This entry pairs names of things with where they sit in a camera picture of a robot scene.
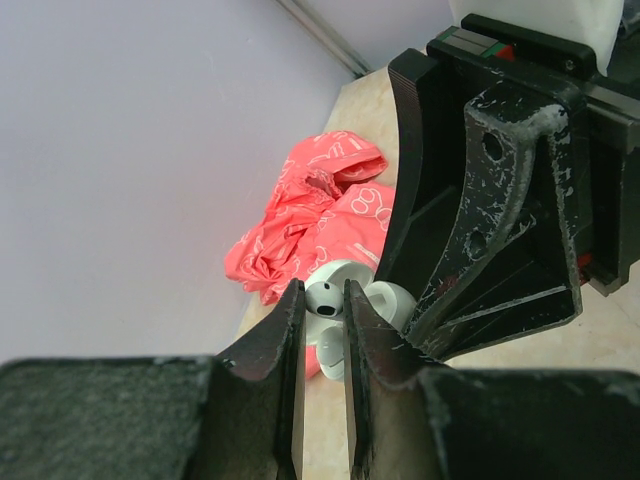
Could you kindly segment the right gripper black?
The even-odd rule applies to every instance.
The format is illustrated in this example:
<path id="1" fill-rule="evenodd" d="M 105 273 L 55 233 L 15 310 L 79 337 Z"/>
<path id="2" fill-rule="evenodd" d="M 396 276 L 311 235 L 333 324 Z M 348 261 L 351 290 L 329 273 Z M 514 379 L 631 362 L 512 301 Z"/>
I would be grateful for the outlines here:
<path id="1" fill-rule="evenodd" d="M 639 87 L 583 44 L 476 14 L 427 46 L 465 97 L 448 242 L 406 329 L 447 360 L 563 326 L 639 258 Z"/>

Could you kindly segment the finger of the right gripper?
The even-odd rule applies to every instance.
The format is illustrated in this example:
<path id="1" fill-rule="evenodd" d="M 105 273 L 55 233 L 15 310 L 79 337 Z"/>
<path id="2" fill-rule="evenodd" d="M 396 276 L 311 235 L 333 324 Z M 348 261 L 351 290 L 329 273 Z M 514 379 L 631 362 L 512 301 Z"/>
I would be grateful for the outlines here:
<path id="1" fill-rule="evenodd" d="M 398 124 L 398 178 L 376 274 L 419 304 L 449 240 L 464 176 L 465 97 L 452 66 L 408 49 L 388 66 Z"/>

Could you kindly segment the white earbud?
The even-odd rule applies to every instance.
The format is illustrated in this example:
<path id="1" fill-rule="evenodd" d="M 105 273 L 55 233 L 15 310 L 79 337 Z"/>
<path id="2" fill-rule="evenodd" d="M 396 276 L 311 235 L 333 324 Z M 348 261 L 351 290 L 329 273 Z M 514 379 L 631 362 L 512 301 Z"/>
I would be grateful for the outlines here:
<path id="1" fill-rule="evenodd" d="M 321 367 L 333 368 L 344 359 L 343 329 L 333 326 L 319 336 L 316 354 Z"/>
<path id="2" fill-rule="evenodd" d="M 342 290 L 328 281 L 311 284 L 305 292 L 306 309 L 321 318 L 337 319 L 343 313 Z"/>

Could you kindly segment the white earbud charging case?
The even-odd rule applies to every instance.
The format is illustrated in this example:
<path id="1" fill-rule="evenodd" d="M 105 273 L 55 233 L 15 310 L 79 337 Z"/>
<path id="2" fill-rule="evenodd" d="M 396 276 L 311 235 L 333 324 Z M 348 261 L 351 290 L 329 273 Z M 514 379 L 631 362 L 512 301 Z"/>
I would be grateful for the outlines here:
<path id="1" fill-rule="evenodd" d="M 376 280 L 369 266 L 354 260 L 334 260 L 321 266 L 305 281 L 305 292 L 311 284 L 321 281 L 342 290 L 344 308 L 337 319 L 321 318 L 306 309 L 306 377 L 320 373 L 331 381 L 341 381 L 345 372 L 345 350 L 343 348 L 344 359 L 337 366 L 321 367 L 316 354 L 320 334 L 333 326 L 341 327 L 344 334 L 348 331 L 348 322 L 360 325 L 368 316 L 376 326 L 400 332 L 410 320 L 417 301 L 405 287 Z"/>

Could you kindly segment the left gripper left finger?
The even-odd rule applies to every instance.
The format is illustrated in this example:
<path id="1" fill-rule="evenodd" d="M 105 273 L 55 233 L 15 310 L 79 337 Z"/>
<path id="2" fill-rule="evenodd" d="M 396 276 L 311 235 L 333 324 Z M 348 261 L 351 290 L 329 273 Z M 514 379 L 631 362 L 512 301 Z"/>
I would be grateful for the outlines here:
<path id="1" fill-rule="evenodd" d="M 28 359 L 1 368 L 5 479 L 298 479 L 302 282 L 214 356 Z"/>

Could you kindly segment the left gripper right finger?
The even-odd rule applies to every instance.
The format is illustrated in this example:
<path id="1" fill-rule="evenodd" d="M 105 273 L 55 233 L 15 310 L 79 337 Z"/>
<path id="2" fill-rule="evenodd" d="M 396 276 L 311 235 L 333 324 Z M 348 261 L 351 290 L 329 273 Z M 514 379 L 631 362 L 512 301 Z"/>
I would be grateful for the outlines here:
<path id="1" fill-rule="evenodd" d="M 635 479 L 639 378 L 454 369 L 398 331 L 346 324 L 354 479 Z"/>

